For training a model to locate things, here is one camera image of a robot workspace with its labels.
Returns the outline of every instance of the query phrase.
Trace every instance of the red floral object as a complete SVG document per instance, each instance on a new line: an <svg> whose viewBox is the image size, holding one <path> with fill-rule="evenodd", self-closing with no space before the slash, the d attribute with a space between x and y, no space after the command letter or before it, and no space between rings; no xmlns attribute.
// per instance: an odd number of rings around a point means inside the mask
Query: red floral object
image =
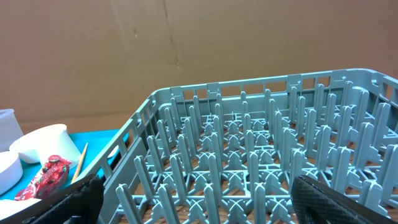
<svg viewBox="0 0 398 224"><path fill-rule="evenodd" d="M44 199L54 194L67 181L70 164L71 161L60 156L50 156L26 189L15 196L15 200Z"/></svg>

